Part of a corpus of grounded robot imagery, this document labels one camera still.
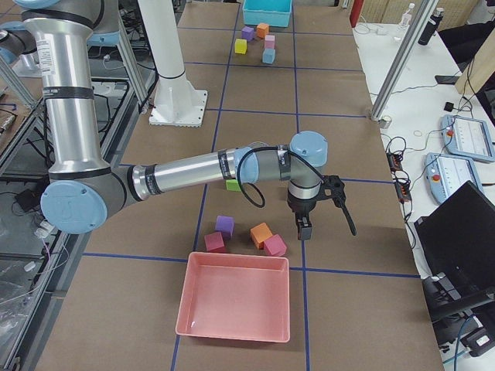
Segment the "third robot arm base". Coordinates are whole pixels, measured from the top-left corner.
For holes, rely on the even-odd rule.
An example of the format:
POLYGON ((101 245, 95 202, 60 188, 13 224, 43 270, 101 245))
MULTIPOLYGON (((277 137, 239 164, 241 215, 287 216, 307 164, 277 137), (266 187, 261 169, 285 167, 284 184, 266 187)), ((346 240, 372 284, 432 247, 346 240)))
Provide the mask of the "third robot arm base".
POLYGON ((1 58, 19 77, 41 77, 36 41, 23 22, 1 24, 1 58))

